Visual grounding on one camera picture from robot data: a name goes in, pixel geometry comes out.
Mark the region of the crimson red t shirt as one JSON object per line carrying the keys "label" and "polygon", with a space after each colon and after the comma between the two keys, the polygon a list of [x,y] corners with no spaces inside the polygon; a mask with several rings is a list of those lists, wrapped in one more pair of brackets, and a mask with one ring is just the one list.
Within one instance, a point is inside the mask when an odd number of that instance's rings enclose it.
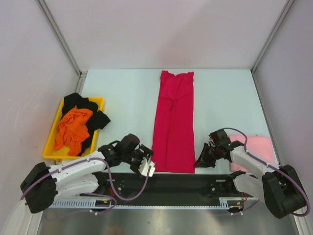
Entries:
{"label": "crimson red t shirt", "polygon": [[194,73],[162,71],[153,132],[157,172],[195,173]]}

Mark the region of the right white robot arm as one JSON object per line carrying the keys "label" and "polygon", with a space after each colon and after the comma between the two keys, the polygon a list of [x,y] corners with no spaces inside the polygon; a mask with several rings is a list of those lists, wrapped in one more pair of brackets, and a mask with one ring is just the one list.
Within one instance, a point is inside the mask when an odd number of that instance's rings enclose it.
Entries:
{"label": "right white robot arm", "polygon": [[276,218],[289,214],[305,217],[311,212],[311,204],[296,170],[291,165],[270,163],[255,155],[244,142],[231,141],[226,128],[209,134],[194,167],[215,167],[219,159],[228,160],[245,168],[228,175],[225,190],[230,196],[247,193],[265,203]]}

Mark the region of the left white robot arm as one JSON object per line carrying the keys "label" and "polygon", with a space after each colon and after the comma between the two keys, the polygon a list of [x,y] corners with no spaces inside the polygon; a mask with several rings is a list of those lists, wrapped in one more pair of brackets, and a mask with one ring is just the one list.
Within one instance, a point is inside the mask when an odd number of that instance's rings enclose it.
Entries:
{"label": "left white robot arm", "polygon": [[143,144],[134,134],[126,135],[121,141],[103,145],[85,157],[66,164],[47,166],[36,164],[20,188],[21,200],[32,214],[49,208],[56,200],[71,196],[98,196],[108,192],[108,198],[133,201],[138,198],[141,189],[132,197],[119,195],[113,184],[112,168],[127,163],[130,170],[145,178],[145,183],[155,172],[152,161],[154,152]]}

